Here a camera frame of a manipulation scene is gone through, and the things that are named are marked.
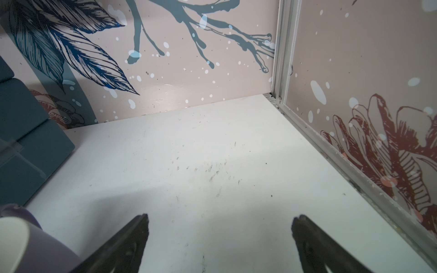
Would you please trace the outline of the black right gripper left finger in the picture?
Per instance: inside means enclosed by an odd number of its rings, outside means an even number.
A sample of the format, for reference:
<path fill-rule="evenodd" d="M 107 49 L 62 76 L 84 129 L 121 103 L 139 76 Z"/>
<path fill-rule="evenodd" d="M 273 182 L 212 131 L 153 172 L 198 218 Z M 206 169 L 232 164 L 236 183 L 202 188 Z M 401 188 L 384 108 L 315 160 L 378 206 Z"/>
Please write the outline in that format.
<path fill-rule="evenodd" d="M 149 236 L 147 214 L 135 216 L 73 273 L 137 273 Z"/>

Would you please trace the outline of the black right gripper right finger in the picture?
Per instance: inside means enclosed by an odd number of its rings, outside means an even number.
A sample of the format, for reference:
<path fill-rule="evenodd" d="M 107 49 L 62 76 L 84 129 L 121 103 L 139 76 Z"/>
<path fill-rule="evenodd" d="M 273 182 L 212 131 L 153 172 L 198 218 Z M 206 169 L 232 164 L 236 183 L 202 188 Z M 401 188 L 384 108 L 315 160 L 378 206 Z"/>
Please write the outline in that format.
<path fill-rule="evenodd" d="M 372 272 L 305 215 L 293 219 L 291 232 L 305 273 Z"/>

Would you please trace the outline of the teal drawer cabinet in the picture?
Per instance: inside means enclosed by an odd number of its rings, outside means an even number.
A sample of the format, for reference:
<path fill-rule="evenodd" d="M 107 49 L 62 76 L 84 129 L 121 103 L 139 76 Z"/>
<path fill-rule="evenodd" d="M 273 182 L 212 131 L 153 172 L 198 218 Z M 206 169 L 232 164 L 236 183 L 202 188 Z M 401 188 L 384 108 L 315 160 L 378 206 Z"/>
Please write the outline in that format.
<path fill-rule="evenodd" d="M 1 204 L 25 205 L 74 151 L 27 86 L 1 61 Z"/>

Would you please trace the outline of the purple ceramic mug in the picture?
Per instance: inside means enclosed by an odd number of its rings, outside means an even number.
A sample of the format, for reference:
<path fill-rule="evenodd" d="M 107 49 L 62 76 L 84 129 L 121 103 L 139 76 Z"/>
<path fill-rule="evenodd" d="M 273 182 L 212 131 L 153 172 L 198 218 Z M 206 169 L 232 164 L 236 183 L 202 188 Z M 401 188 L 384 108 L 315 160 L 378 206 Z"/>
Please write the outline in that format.
<path fill-rule="evenodd" d="M 1 205 L 2 273 L 69 273 L 82 260 L 16 204 Z"/>

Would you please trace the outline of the aluminium frame corner post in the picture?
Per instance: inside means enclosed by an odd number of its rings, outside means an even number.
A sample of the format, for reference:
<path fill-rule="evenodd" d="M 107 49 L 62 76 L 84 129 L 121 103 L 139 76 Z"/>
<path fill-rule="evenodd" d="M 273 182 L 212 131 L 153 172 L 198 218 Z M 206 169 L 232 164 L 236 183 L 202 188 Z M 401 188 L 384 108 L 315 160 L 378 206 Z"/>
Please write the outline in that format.
<path fill-rule="evenodd" d="M 278 105 L 284 104 L 287 99 L 290 79 L 294 72 L 293 59 L 302 3 L 302 0 L 279 2 L 271 91 Z"/>

